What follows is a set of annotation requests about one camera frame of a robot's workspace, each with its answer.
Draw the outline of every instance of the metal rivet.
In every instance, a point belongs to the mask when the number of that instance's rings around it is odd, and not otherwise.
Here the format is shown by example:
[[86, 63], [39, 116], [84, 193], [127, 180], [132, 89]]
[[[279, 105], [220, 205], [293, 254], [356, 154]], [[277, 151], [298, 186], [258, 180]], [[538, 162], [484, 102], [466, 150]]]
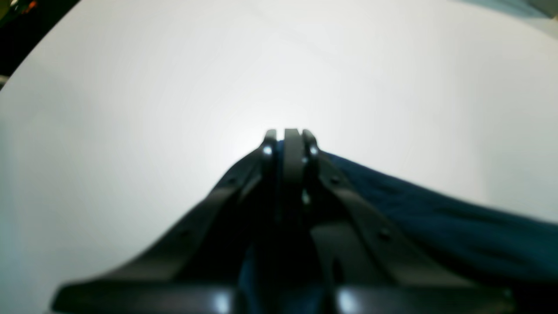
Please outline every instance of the metal rivet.
[[389, 232], [388, 228], [381, 228], [378, 232], [378, 236], [384, 241], [388, 241], [391, 239], [391, 233]]

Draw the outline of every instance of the white surface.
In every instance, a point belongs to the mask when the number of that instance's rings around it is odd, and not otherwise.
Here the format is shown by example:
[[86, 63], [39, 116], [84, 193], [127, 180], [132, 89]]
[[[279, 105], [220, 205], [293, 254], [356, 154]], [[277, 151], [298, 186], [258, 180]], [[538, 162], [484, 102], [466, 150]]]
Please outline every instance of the white surface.
[[0, 92], [0, 312], [153, 242], [267, 129], [558, 221], [558, 40], [445, 0], [82, 0]]

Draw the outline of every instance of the black object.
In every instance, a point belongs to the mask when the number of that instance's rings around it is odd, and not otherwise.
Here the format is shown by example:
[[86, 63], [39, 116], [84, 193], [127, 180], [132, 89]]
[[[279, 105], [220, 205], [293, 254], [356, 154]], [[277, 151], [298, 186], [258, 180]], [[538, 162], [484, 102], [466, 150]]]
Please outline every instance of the black object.
[[510, 313], [366, 202], [308, 130], [268, 131], [145, 253], [62, 287], [63, 313]]
[[79, 0], [19, 0], [0, 19], [0, 75], [11, 76], [27, 55]]

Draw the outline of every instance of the dark blue fabric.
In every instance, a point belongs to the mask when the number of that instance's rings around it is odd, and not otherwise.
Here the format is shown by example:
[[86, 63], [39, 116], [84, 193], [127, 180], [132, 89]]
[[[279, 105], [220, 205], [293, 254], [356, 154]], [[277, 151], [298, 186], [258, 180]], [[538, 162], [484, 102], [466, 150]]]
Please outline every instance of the dark blue fabric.
[[[283, 141], [277, 151], [282, 156]], [[462, 202], [326, 154], [364, 199], [438, 262], [481, 283], [511, 287], [522, 311], [558, 313], [558, 225]], [[239, 281], [252, 313], [264, 313], [255, 262], [249, 250]], [[308, 286], [284, 301], [297, 313], [313, 313], [322, 293]]]
[[482, 279], [558, 283], [558, 226], [475, 206], [328, 154], [411, 239]]

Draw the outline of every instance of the white backdrop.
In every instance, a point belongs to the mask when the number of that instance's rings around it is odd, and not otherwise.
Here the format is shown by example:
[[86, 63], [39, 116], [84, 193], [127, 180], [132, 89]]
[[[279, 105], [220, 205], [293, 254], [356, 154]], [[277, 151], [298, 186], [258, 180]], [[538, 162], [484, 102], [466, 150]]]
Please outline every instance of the white backdrop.
[[136, 255], [271, 128], [557, 222], [557, 86], [556, 38], [459, 1], [82, 0], [0, 92], [0, 312]]

